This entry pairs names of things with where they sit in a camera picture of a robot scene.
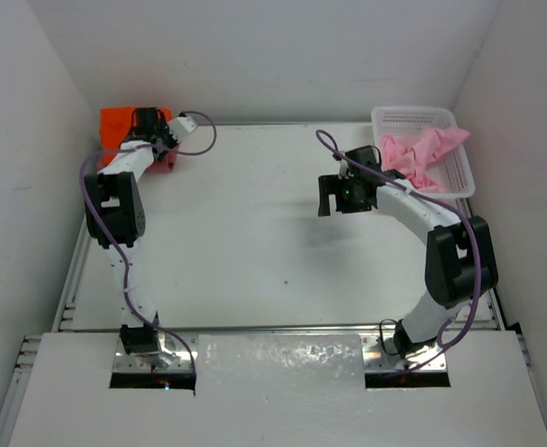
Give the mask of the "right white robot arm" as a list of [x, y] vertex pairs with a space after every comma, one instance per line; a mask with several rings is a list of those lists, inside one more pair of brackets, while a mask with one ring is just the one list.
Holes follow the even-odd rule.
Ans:
[[395, 326], [391, 341], [401, 359], [440, 341], [446, 325], [499, 281], [490, 229], [440, 200], [417, 192], [396, 169], [383, 170], [373, 146], [335, 153], [337, 174], [318, 179], [319, 216], [382, 211], [406, 226], [424, 245], [426, 290]]

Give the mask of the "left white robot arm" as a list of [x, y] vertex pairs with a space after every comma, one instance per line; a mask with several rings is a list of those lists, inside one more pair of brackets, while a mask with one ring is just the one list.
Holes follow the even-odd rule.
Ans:
[[124, 351], [152, 356], [161, 350], [158, 315], [134, 261], [146, 229], [138, 181], [154, 166], [170, 170], [177, 145], [168, 122], [169, 109], [107, 108], [100, 113], [102, 150], [97, 170], [82, 172], [87, 228], [108, 256], [124, 304], [119, 330]]

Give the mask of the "pink red t-shirt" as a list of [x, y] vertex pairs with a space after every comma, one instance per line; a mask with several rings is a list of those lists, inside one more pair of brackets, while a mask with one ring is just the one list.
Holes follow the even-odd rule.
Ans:
[[146, 173], [167, 174], [171, 173], [176, 164], [177, 154], [175, 152], [168, 152], [160, 160], [155, 161], [150, 167], [146, 169]]

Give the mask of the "orange t-shirt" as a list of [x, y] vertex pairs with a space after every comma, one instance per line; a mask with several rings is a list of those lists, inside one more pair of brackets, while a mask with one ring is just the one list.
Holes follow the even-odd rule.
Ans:
[[124, 141], [133, 122], [135, 107], [103, 108], [100, 114], [100, 139], [103, 150], [116, 150]]

